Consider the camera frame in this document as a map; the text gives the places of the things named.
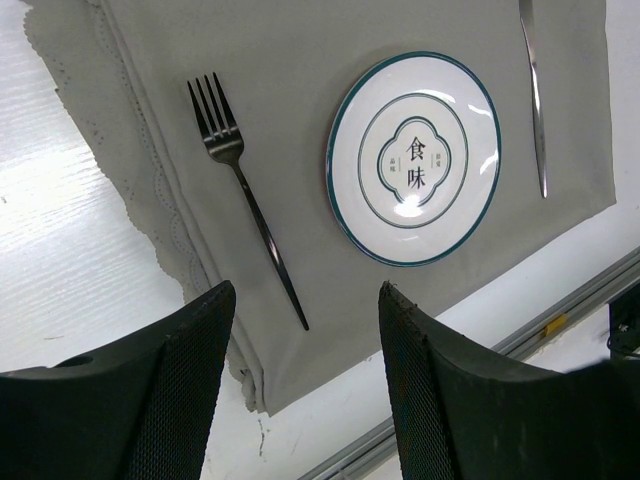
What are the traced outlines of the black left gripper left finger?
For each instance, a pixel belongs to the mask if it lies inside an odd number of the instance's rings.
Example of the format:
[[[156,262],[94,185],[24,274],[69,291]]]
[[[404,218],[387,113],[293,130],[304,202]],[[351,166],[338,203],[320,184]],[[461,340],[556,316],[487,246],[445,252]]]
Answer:
[[[2,477],[199,478],[235,306],[223,281],[102,347],[4,372]]]

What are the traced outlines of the white plate with teal rim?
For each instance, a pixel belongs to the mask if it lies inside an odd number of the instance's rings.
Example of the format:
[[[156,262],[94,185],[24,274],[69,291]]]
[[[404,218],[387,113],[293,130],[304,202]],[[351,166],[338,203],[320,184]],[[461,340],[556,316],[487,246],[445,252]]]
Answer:
[[[386,265],[452,254],[477,230],[500,176],[494,102],[460,61],[410,51],[348,90],[326,149],[326,185],[347,238]]]

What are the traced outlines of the black dinner fork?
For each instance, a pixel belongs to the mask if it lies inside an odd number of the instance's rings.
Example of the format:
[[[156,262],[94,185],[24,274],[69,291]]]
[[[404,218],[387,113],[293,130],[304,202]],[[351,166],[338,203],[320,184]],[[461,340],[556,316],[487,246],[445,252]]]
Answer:
[[[216,72],[187,81],[196,124],[209,157],[231,168],[245,195],[258,231],[284,290],[305,331],[310,325],[298,298],[284,258],[240,166],[245,151],[241,130]]]

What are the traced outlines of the grey cloth placemat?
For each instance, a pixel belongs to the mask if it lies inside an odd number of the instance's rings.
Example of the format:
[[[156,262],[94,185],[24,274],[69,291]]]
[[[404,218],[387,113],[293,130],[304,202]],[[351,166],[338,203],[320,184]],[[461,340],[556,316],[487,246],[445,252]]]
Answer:
[[[615,202],[606,5],[537,1],[534,46],[549,195],[537,186],[527,50],[514,1],[35,1],[27,37],[161,266],[194,298],[238,293],[233,374],[275,414],[375,353],[377,292],[440,313]],[[330,125],[378,61],[432,50],[472,70],[501,128],[497,189],[445,258],[367,257],[330,207]],[[305,331],[239,182],[213,161],[187,81],[216,72],[245,142],[240,166],[284,258]]]

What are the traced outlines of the silver table knife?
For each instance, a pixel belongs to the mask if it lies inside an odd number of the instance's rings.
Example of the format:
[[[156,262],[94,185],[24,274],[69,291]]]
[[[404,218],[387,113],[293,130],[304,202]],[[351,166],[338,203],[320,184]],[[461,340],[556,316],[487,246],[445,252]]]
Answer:
[[[546,145],[544,132],[544,119],[541,105],[537,59],[535,53],[535,24],[533,13],[533,2],[531,0],[519,0],[519,17],[527,50],[530,87],[531,87],[531,108],[532,108],[532,128],[534,136],[534,148],[538,171],[538,181],[540,194],[543,199],[548,198],[548,174],[546,161]]]

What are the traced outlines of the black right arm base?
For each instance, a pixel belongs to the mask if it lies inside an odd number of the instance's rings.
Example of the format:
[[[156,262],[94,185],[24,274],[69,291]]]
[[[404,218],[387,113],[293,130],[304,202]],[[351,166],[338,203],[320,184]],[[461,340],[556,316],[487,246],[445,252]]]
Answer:
[[[639,285],[617,296],[609,304],[609,338],[606,346],[612,360],[639,358]]]

